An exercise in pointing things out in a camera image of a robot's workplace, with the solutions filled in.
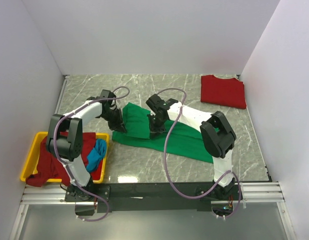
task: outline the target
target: yellow container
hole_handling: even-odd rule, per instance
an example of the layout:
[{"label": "yellow container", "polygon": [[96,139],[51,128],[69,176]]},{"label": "yellow container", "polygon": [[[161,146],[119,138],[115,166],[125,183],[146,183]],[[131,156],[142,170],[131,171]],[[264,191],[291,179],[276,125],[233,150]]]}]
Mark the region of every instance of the yellow container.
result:
[{"label": "yellow container", "polygon": [[[39,161],[39,154],[40,154],[40,143],[42,140],[48,135],[47,131],[40,131],[38,132],[33,140],[33,143],[30,148],[30,152],[26,158],[26,162],[24,164],[20,180],[25,182],[26,178],[29,177],[31,174],[36,174],[37,172],[37,165]],[[99,179],[94,179],[93,183],[95,184],[101,184],[104,180],[105,175],[105,168],[106,168],[106,160],[107,160],[107,153],[109,148],[109,139],[110,136],[107,133],[96,133],[95,134],[96,139],[103,139],[106,141],[107,145],[107,151],[102,161],[102,169]],[[61,179],[59,178],[50,178],[47,180],[48,183],[61,183]]]}]

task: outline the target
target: folded cloth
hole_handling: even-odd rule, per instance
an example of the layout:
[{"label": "folded cloth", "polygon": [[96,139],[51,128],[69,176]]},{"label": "folded cloth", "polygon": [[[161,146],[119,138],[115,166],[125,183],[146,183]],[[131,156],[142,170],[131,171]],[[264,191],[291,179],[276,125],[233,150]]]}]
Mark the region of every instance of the folded cloth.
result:
[{"label": "folded cloth", "polygon": [[107,152],[107,142],[103,139],[97,139],[94,148],[91,150],[91,152],[87,157],[88,165],[85,167],[85,169],[89,173],[92,173],[95,170],[97,170],[101,160],[104,159],[106,152]]},{"label": "folded cloth", "polygon": [[[67,136],[67,132],[62,132],[61,135]],[[83,134],[83,147],[81,152],[81,158],[86,166],[88,164],[87,156],[92,151],[92,149],[96,145],[96,133],[94,132],[85,132]],[[62,164],[56,159],[50,152],[46,150],[46,141],[47,137],[45,137],[40,144],[40,154],[38,165],[36,170],[38,173],[30,175],[25,182],[28,185],[34,187],[41,187],[46,183],[48,179],[59,179],[64,185],[70,185],[69,176],[62,166]]]},{"label": "folded cloth", "polygon": [[[127,133],[114,131],[112,140],[124,145],[149,148],[163,152],[167,133],[173,121],[165,122],[166,133],[150,139],[149,120],[150,111],[128,103],[122,109],[122,119]],[[201,133],[194,128],[178,122],[171,135],[167,146],[167,153],[180,155],[208,163],[212,163],[212,156],[206,151]]]},{"label": "folded cloth", "polygon": [[201,77],[201,102],[246,109],[245,86],[236,78]]}]

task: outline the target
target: green towel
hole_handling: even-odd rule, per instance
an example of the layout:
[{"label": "green towel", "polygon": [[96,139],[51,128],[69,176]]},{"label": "green towel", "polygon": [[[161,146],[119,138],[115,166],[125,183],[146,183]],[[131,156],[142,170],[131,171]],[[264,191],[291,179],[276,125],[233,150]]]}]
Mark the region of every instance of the green towel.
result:
[{"label": "green towel", "polygon": [[[128,146],[155,149],[163,152],[167,133],[162,133],[150,139],[147,117],[149,113],[149,110],[129,102],[122,109],[122,118],[127,133],[114,131],[112,140]],[[165,122],[167,132],[172,124],[173,121],[171,120]],[[180,122],[175,125],[169,137],[167,153],[208,163],[213,162],[212,156],[205,149],[201,133]]]}]

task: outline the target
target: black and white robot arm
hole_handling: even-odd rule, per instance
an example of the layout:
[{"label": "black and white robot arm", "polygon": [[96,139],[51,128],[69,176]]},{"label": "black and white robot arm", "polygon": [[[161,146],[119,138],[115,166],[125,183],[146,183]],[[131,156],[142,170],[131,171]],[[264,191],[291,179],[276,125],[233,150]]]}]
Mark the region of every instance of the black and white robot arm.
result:
[{"label": "black and white robot arm", "polygon": [[[225,172],[232,171],[232,152],[237,137],[222,112],[200,111],[183,106],[181,102],[172,98],[164,101],[157,94],[152,95],[146,104],[151,109],[151,114],[148,115],[150,137],[166,132],[164,123],[167,120],[175,121],[182,106],[182,114],[178,121],[201,133],[204,147],[213,158],[214,181],[216,182]],[[232,174],[226,175],[218,184],[225,188],[230,183],[233,183]]]},{"label": "black and white robot arm", "polygon": [[[115,97],[116,95],[113,92],[103,90],[99,97],[88,98],[82,106],[95,100]],[[116,103],[113,104],[113,100],[93,102],[78,112],[82,106],[64,115],[54,114],[51,117],[46,140],[46,149],[48,152],[56,156],[54,151],[54,131],[56,125],[64,116],[76,113],[65,119],[59,126],[56,147],[61,157],[62,165],[70,177],[71,184],[75,185],[78,183],[81,187],[86,187],[89,182],[91,182],[91,176],[87,172],[81,158],[81,152],[83,149],[83,126],[94,118],[103,118],[108,122],[108,126],[111,130],[123,133],[126,133],[127,130],[123,122],[121,110],[117,108]],[[67,136],[64,136],[61,132],[68,132],[68,134]]]}]

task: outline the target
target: gray marble surface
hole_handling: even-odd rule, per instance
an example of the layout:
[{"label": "gray marble surface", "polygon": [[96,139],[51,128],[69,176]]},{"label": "gray marble surface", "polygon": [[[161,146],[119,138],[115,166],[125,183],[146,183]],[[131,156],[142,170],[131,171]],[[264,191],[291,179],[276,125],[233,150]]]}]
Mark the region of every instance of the gray marble surface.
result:
[{"label": "gray marble surface", "polygon": [[[233,171],[241,181],[268,181],[267,169],[247,110],[200,102],[201,75],[199,74],[111,74],[71,75],[60,102],[58,113],[64,114],[82,105],[88,97],[99,96],[103,89],[113,90],[118,86],[130,88],[130,95],[119,101],[123,108],[128,102],[147,108],[146,100],[165,88],[181,88],[187,92],[185,105],[205,111],[222,111],[234,129],[237,140],[232,154]],[[116,92],[117,96],[124,89]],[[166,91],[163,99],[182,99],[178,91]],[[84,126],[84,132],[109,133],[103,119],[94,119]],[[212,163],[202,162],[173,154],[167,155],[169,173],[173,181],[211,181],[214,175]],[[167,182],[163,167],[163,153],[140,147],[122,145],[110,141],[107,153],[106,183],[153,183]]]}]

